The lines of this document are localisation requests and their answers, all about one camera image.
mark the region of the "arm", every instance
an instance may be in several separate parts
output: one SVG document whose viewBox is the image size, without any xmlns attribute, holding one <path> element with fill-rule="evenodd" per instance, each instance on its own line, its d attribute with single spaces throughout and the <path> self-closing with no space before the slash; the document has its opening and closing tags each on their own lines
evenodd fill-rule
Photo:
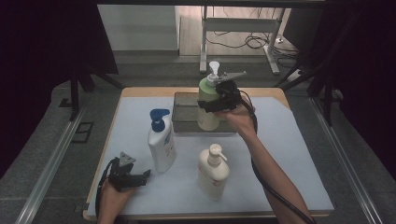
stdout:
<svg viewBox="0 0 396 224">
<path fill-rule="evenodd" d="M 137 188 L 131 188 L 118 192 L 106 179 L 102 186 L 101 209 L 97 224 L 113 224 L 136 190 Z"/>
<path fill-rule="evenodd" d="M 219 112 L 217 115 L 226 118 L 244 139 L 262 179 L 304 214 L 311 217 L 300 192 L 258 138 L 248 111 L 240 105 L 233 111 Z M 279 223 L 304 223 L 300 217 L 295 215 L 272 194 L 268 193 L 267 190 L 265 190 L 265 194 Z"/>
</svg>

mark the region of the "blue pump cap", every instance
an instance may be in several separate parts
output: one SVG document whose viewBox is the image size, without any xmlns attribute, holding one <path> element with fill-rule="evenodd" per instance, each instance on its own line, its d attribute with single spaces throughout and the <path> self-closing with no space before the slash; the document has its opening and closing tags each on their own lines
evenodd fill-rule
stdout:
<svg viewBox="0 0 396 224">
<path fill-rule="evenodd" d="M 152 119 L 151 128 L 154 132 L 160 133 L 165 129 L 163 116 L 168 114 L 170 114 L 170 111 L 168 109 L 152 109 L 149 112 L 149 116 Z"/>
</svg>

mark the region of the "white wall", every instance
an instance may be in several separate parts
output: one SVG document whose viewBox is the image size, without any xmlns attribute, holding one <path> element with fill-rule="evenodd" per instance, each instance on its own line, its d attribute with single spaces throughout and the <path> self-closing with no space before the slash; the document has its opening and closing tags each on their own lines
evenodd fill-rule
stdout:
<svg viewBox="0 0 396 224">
<path fill-rule="evenodd" d="M 98 5 L 113 50 L 178 50 L 174 6 Z"/>
</svg>

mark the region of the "human hand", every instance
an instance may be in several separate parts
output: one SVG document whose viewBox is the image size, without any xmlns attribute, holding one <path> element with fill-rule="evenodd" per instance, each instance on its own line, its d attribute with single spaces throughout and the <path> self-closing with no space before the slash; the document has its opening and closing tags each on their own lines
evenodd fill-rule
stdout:
<svg viewBox="0 0 396 224">
<path fill-rule="evenodd" d="M 243 96 L 242 99 L 250 105 L 250 101 Z M 243 137 L 256 135 L 254 130 L 253 120 L 251 119 L 248 110 L 243 106 L 239 105 L 236 109 L 231 111 L 219 111 L 215 115 L 227 119 L 228 123 Z"/>
<path fill-rule="evenodd" d="M 117 215 L 120 214 L 125 204 L 134 195 L 137 188 L 127 189 L 124 192 L 118 192 L 113 185 L 105 180 L 102 186 L 100 211 L 98 224 L 113 224 Z"/>
</svg>

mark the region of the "lotion bottle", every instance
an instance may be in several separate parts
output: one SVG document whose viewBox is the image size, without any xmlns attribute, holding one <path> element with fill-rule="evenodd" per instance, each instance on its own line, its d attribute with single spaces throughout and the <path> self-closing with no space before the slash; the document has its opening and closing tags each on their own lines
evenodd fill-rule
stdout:
<svg viewBox="0 0 396 224">
<path fill-rule="evenodd" d="M 212 200 L 218 200 L 223 191 L 230 168 L 227 159 L 221 153 L 219 144 L 212 144 L 210 149 L 205 149 L 199 156 L 198 183 L 203 192 Z"/>
<path fill-rule="evenodd" d="M 200 101 L 214 101 L 219 99 L 216 92 L 216 84 L 219 70 L 218 62 L 209 63 L 210 70 L 212 71 L 207 77 L 199 82 L 198 100 Z M 204 109 L 198 107 L 198 126 L 205 131 L 213 131 L 219 127 L 220 119 L 215 114 L 206 113 Z"/>
<path fill-rule="evenodd" d="M 159 173 L 167 171 L 176 158 L 172 122 L 169 118 L 163 118 L 169 113 L 168 109 L 153 109 L 149 113 L 152 122 L 148 132 L 148 146 Z"/>
</svg>

